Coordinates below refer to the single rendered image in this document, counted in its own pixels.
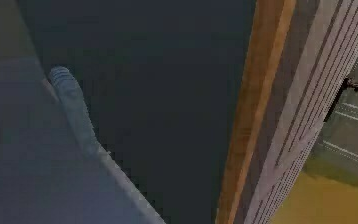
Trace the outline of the pale blue ribbed pillow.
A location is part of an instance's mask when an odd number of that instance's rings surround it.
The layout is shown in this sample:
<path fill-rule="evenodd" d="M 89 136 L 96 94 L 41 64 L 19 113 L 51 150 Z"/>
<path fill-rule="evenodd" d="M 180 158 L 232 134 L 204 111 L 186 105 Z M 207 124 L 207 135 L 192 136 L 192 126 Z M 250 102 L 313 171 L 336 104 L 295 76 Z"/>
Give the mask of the pale blue ribbed pillow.
<path fill-rule="evenodd" d="M 48 77 L 62 104 L 79 147 L 85 154 L 97 155 L 100 144 L 96 138 L 78 81 L 63 66 L 53 67 Z"/>

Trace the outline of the orange wooden door frame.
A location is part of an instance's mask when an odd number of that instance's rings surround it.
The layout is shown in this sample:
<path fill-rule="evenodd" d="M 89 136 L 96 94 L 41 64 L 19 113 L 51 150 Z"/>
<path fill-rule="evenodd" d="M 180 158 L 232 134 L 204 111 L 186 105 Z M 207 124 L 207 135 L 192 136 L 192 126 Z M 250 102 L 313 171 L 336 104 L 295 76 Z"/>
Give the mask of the orange wooden door frame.
<path fill-rule="evenodd" d="M 215 224 L 233 224 L 297 0 L 257 0 Z"/>

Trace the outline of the grey panelled room door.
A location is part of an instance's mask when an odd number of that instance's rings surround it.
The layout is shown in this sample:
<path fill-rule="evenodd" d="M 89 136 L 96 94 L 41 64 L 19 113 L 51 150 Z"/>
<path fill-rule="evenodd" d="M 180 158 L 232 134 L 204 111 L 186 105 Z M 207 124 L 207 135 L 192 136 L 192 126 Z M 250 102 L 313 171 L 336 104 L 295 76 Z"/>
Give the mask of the grey panelled room door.
<path fill-rule="evenodd" d="M 358 59 L 349 77 L 358 81 Z M 303 171 L 358 187 L 358 91 L 340 95 Z"/>

